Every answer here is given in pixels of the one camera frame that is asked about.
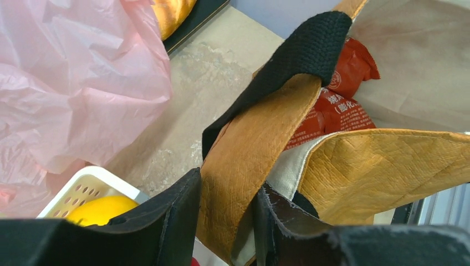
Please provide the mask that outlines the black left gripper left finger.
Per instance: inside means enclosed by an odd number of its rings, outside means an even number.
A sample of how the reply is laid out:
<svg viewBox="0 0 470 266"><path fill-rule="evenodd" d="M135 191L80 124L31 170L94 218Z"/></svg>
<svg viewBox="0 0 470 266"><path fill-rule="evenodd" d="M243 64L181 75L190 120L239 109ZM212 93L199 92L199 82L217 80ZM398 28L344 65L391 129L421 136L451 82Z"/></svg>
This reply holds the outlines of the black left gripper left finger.
<svg viewBox="0 0 470 266"><path fill-rule="evenodd" d="M199 168L104 226L1 220L2 265L190 265L201 200Z"/></svg>

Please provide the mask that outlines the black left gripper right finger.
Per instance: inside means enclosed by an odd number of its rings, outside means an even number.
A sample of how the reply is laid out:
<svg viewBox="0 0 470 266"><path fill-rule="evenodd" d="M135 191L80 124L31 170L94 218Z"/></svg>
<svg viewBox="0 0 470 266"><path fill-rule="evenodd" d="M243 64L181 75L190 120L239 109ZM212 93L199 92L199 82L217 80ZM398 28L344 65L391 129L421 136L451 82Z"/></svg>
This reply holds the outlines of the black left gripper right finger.
<svg viewBox="0 0 470 266"><path fill-rule="evenodd" d="M264 184L253 200L258 265L468 265L452 226L332 226Z"/></svg>

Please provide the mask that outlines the red tomato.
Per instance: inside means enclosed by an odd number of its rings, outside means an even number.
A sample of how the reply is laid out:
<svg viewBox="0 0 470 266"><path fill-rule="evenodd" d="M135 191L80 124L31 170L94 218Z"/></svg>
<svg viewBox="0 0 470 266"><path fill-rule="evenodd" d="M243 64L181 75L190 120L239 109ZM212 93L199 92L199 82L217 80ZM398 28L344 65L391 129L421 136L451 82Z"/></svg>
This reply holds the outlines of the red tomato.
<svg viewBox="0 0 470 266"><path fill-rule="evenodd" d="M192 257L191 259L191 266L200 266L199 262L194 257Z"/></svg>

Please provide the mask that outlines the pink plastic grocery bag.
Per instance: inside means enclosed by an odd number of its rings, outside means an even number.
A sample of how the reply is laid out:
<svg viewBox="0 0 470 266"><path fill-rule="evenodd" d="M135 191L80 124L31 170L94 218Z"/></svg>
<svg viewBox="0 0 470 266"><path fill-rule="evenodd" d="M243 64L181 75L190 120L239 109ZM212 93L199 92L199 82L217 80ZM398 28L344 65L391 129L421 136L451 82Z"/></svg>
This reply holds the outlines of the pink plastic grocery bag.
<svg viewBox="0 0 470 266"><path fill-rule="evenodd" d="M151 1L1 2L1 217L34 218L172 96Z"/></svg>

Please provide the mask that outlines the brown Trader Joe's bag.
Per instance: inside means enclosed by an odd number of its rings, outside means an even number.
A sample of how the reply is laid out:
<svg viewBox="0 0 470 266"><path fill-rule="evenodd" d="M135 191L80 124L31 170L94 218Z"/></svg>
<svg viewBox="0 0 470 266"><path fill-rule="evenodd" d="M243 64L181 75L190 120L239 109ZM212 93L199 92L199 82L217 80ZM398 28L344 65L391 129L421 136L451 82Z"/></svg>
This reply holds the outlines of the brown Trader Joe's bag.
<svg viewBox="0 0 470 266"><path fill-rule="evenodd" d="M348 37L379 70L353 96L376 127L285 150ZM469 2L342 1L307 19L204 130L202 159L196 236L230 265L257 263L253 200L265 183L332 226L372 226L468 183Z"/></svg>

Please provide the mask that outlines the golden baguette bread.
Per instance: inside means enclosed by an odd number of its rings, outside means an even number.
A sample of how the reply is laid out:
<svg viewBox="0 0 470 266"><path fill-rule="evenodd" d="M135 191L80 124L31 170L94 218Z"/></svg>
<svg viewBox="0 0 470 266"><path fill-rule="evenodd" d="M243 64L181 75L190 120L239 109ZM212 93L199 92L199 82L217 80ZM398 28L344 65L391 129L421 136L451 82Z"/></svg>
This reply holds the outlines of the golden baguette bread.
<svg viewBox="0 0 470 266"><path fill-rule="evenodd" d="M161 39L166 40L189 16L196 0L155 0L151 5L159 23Z"/></svg>

